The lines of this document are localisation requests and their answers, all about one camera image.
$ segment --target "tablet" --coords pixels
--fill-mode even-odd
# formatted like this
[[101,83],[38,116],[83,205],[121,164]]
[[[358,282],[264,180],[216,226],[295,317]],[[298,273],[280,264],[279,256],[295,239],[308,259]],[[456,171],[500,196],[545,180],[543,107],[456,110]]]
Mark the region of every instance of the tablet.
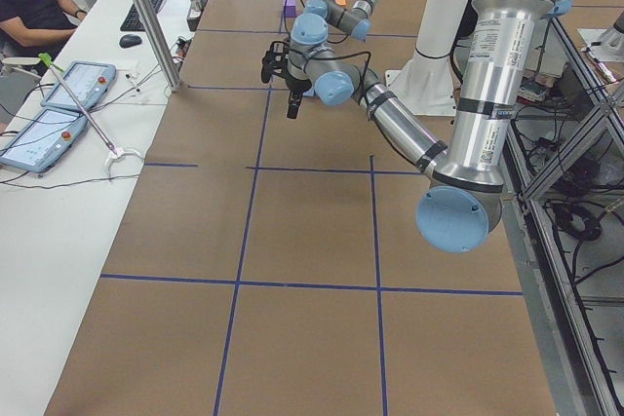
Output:
[[[90,109],[106,94],[116,75],[117,69],[108,63],[73,61],[62,78],[85,108]],[[78,106],[60,83],[54,85],[41,105],[78,111]]]
[[87,125],[80,113],[45,108],[2,150],[0,165],[45,172],[71,147]]

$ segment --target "white table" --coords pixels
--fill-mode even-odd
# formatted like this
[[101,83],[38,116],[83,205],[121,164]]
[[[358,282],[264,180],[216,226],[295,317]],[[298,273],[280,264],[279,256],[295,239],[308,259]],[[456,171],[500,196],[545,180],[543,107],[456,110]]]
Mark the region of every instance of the white table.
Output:
[[[189,0],[166,0],[158,14],[167,43],[190,37],[186,24]],[[122,50],[119,26],[132,0],[98,0],[67,43],[56,63],[74,59],[134,64],[140,80],[156,65],[145,33],[143,44]],[[118,72],[104,99],[131,85]],[[54,80],[50,72],[42,83]],[[146,152],[168,101],[162,73],[140,94],[129,94],[95,114],[118,145]],[[20,115],[33,117],[41,95],[32,94]],[[18,130],[14,119],[8,130]],[[0,137],[0,145],[8,142]],[[43,178],[26,176],[22,185],[57,185],[105,177],[108,153],[93,129]],[[138,174],[142,162],[126,159],[112,166],[112,175]],[[0,180],[20,172],[1,169]],[[80,321],[98,280],[136,180],[118,179],[54,190],[0,185],[0,414],[43,414],[59,380]]]

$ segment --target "light blue cap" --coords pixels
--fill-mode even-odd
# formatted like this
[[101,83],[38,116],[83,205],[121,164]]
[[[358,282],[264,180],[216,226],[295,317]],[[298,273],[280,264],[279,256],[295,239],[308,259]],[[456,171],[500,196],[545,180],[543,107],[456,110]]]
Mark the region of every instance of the light blue cap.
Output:
[[467,252],[488,236],[488,215],[481,203],[457,187],[433,187],[418,203],[416,224],[429,244],[446,252]]
[[553,19],[554,17],[565,15],[572,8],[573,3],[574,0],[558,0],[555,7],[553,7],[553,9],[547,13],[544,18]]
[[366,41],[367,34],[369,34],[370,29],[371,21],[369,19],[363,19],[355,25],[355,28],[353,28],[353,31],[351,31],[351,36],[353,36],[355,39],[359,39],[360,41]]
[[305,13],[318,15],[326,19],[328,17],[328,4],[322,0],[308,0],[305,3]]
[[353,94],[349,75],[339,70],[326,72],[314,83],[314,91],[327,106],[342,104]]
[[328,39],[328,24],[318,15],[299,15],[292,26],[291,37],[299,44],[314,46]]

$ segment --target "black keyboard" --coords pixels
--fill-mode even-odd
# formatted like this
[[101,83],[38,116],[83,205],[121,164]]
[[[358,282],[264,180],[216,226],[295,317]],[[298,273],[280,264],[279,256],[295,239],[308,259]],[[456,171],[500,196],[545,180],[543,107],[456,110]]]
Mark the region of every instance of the black keyboard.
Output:
[[[154,10],[158,12],[163,5],[165,0],[150,0]],[[119,28],[122,31],[145,31],[143,27],[143,23],[140,22],[138,17],[137,7],[133,5],[128,14],[126,15],[126,19],[121,23],[121,27]]]

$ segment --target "purple block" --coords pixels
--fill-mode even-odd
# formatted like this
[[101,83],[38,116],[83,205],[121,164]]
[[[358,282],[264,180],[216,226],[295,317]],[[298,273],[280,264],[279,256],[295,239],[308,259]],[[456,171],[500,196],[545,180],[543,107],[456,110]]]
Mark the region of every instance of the purple block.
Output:
[[284,15],[287,19],[296,17],[296,0],[286,0],[284,2]]

